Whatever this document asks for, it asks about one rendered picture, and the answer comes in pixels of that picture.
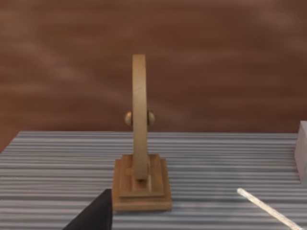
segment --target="round knob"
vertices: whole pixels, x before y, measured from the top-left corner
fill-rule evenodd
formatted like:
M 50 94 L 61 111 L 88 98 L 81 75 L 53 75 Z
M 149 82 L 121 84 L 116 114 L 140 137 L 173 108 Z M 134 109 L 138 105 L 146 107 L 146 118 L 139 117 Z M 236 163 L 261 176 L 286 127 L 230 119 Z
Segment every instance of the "round knob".
M 125 123 L 126 125 L 128 126 L 132 126 L 132 123 L 133 120 L 132 120 L 132 112 L 129 111 L 126 113 L 125 115 Z M 147 111 L 147 124 L 149 126 L 152 126 L 155 122 L 155 116 L 154 116 L 154 113 L 152 111 Z

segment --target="brown wall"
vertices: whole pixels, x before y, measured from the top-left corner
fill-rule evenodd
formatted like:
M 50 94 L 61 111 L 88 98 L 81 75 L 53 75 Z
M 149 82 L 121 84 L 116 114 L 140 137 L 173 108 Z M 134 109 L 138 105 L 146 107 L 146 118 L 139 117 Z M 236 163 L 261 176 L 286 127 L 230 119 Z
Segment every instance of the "brown wall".
M 129 130 L 147 55 L 152 131 L 296 132 L 305 0 L 1 0 L 0 125 Z

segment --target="wooden base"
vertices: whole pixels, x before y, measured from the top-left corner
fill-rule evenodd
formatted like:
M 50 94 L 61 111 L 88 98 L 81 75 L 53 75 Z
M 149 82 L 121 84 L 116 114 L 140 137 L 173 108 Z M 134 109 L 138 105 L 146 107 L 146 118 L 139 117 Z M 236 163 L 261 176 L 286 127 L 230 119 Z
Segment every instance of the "wooden base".
M 115 161 L 112 205 L 114 211 L 154 211 L 172 208 L 166 159 L 149 155 L 146 181 L 134 178 L 132 155 Z

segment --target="striped tablecloth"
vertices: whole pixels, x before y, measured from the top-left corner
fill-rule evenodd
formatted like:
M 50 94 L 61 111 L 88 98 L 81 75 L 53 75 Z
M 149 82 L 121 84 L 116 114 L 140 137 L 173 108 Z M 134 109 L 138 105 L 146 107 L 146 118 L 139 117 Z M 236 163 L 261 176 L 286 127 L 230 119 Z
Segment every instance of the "striped tablecloth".
M 150 133 L 168 161 L 174 208 L 115 215 L 114 230 L 285 230 L 236 193 L 242 187 L 302 227 L 307 188 L 295 134 Z M 106 188 L 132 134 L 20 132 L 0 154 L 0 229 L 60 230 Z

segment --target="wooden wall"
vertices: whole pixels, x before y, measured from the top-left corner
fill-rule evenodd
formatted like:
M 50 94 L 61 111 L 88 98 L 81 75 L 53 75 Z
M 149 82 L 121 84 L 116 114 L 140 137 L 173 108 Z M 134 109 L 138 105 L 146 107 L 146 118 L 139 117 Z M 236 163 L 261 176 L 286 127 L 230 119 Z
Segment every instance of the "wooden wall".
M 296 132 L 305 0 L 1 0 L 2 130 L 130 130 L 147 55 L 152 131 Z

